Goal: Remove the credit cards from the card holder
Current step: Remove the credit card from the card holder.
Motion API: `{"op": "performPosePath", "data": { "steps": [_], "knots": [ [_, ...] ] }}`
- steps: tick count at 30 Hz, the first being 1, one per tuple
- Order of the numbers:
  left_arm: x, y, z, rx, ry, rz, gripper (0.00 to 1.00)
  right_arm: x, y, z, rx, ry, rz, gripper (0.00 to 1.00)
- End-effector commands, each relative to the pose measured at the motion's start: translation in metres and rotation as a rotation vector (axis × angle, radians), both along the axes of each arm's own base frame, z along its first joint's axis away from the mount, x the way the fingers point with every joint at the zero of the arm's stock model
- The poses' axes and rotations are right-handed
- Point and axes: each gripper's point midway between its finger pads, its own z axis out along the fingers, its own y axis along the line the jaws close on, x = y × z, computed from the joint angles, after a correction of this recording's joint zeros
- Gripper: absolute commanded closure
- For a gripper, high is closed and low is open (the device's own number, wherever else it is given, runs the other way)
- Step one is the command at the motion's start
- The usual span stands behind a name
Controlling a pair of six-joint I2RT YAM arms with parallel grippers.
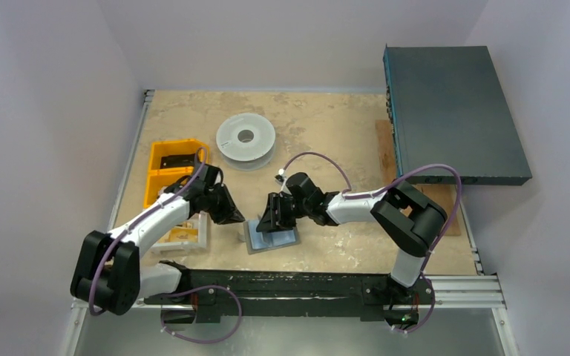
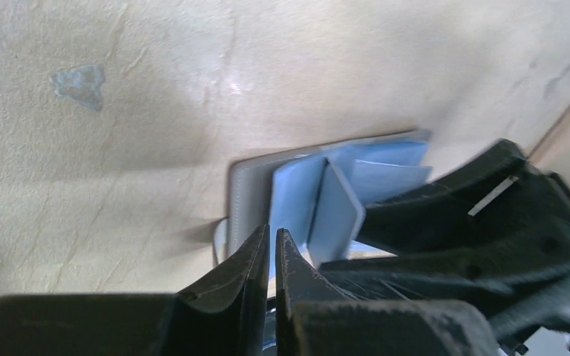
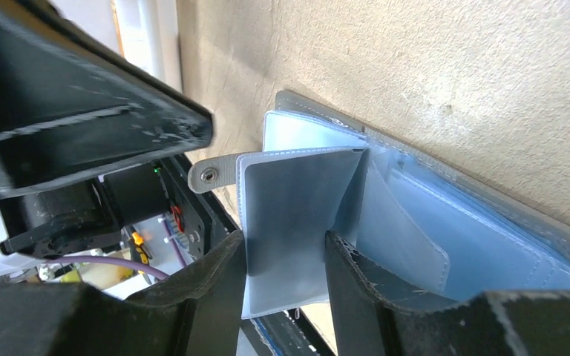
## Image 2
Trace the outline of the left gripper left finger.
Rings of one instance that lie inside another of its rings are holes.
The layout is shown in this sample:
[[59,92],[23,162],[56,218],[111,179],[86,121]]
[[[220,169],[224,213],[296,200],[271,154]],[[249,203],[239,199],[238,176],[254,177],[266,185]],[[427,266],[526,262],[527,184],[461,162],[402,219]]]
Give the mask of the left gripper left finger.
[[0,355],[260,355],[269,227],[174,294],[0,297]]

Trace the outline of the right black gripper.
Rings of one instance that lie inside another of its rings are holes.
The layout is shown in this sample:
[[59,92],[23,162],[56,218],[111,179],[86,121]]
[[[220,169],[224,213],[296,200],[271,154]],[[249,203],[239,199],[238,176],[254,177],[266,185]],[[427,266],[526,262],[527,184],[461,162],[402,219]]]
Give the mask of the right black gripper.
[[496,339],[570,333],[570,190],[500,139],[449,174],[366,205],[356,240],[401,255],[432,251],[464,225],[462,248],[337,260],[319,271],[363,300],[464,300]]

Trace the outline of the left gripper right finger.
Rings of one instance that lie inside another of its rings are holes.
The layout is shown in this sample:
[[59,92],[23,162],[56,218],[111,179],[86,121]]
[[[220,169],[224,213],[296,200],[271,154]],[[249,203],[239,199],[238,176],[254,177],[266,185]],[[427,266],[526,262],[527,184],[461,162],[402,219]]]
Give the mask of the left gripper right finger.
[[498,355],[484,316],[458,300],[358,300],[275,242],[279,355]]

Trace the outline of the grey card holder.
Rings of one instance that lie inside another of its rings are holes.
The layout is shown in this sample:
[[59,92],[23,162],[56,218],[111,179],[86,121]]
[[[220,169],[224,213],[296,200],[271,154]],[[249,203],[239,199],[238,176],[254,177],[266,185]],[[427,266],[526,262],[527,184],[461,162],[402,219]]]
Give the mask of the grey card holder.
[[229,170],[229,215],[214,232],[222,263],[260,225],[286,228],[314,266],[372,246],[365,205],[423,185],[431,132],[413,129],[242,159]]

